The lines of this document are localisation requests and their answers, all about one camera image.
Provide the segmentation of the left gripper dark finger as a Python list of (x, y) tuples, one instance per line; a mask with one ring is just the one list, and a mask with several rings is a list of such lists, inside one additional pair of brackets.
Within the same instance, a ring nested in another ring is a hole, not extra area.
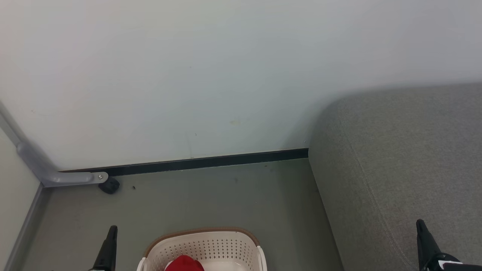
[(117, 226), (111, 226), (98, 256), (93, 264), (93, 271), (115, 271), (117, 255)]

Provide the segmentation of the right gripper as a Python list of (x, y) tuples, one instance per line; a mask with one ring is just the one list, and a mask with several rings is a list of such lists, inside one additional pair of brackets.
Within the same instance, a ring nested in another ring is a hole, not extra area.
[(465, 264), (450, 254), (441, 254), (424, 220), (416, 221), (417, 254), (421, 271), (481, 271), (482, 266)]

